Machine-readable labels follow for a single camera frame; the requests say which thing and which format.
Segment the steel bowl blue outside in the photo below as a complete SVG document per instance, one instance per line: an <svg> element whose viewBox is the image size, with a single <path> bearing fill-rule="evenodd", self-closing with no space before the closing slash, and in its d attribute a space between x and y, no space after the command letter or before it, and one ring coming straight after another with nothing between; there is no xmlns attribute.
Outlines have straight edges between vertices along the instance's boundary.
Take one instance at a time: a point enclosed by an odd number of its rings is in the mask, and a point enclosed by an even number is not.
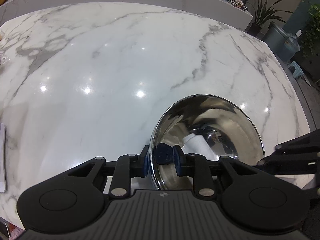
<svg viewBox="0 0 320 240"><path fill-rule="evenodd" d="M189 134L202 135L214 153L248 165L265 157L262 139L250 118L219 96L196 94L171 105L155 126L149 145L150 173L159 190L190 189L193 180L175 171L173 147Z"/></svg>

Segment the small green stool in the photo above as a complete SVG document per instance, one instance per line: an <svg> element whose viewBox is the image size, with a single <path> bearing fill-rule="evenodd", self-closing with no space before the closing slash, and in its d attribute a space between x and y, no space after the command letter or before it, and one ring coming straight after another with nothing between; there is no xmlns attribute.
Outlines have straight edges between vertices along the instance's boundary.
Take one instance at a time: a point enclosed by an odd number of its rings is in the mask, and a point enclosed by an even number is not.
<svg viewBox="0 0 320 240"><path fill-rule="evenodd" d="M296 80L299 80L304 75L304 72L302 71L300 65L295 61L291 62L287 68L291 72L293 78Z"/></svg>

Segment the water bottle jug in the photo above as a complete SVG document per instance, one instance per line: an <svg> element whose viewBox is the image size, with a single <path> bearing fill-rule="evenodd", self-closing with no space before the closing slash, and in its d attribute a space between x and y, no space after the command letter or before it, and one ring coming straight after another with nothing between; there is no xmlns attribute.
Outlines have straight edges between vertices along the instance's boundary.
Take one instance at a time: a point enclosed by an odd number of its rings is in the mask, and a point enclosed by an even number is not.
<svg viewBox="0 0 320 240"><path fill-rule="evenodd" d="M289 38L284 42L277 55L281 61L288 63L298 51L300 51L298 37L296 35L289 35Z"/></svg>

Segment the green leafy plant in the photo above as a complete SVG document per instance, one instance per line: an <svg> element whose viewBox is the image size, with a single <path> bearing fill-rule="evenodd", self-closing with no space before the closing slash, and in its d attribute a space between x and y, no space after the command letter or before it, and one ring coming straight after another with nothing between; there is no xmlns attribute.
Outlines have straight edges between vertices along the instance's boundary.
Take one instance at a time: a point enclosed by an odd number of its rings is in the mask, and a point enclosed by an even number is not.
<svg viewBox="0 0 320 240"><path fill-rule="evenodd" d="M310 5L308 13L309 20L299 38L300 50L304 59L313 55L316 47L319 45L319 4Z"/></svg>

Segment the grey trash bin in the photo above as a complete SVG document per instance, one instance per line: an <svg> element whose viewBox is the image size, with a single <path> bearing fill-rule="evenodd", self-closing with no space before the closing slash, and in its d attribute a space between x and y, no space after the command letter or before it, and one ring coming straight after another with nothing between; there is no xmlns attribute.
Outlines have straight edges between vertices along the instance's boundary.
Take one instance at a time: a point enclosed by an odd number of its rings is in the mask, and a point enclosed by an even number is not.
<svg viewBox="0 0 320 240"><path fill-rule="evenodd" d="M268 31L263 36L262 41L265 42L272 53L276 55L288 38L289 35L275 22L271 21L268 26Z"/></svg>

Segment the potted long-leaf plant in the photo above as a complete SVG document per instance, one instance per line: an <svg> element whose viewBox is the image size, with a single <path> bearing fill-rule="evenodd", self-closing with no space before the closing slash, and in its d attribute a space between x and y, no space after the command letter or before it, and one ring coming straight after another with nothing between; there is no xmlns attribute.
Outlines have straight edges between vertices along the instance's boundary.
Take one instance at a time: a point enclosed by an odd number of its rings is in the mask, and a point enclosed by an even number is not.
<svg viewBox="0 0 320 240"><path fill-rule="evenodd" d="M293 12L289 10L280 10L274 8L275 5L282 1L283 0L277 0L271 5L268 5L268 0L257 0L257 5L253 5L247 2L247 4L249 4L254 10L253 23L249 27L247 33L253 37L256 37L262 30L263 24L265 24L269 20L277 20L279 22L286 23L281 16L277 15L277 13L285 12L288 14L292 14Z"/></svg>

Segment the clear plastic bag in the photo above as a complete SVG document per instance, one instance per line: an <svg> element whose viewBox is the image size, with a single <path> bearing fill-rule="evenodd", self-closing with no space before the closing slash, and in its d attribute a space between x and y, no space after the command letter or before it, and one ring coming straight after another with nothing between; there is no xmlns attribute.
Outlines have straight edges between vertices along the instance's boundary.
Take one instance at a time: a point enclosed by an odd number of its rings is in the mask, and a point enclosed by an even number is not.
<svg viewBox="0 0 320 240"><path fill-rule="evenodd" d="M9 61L9 58L4 53L0 53L0 66L4 66Z"/></svg>

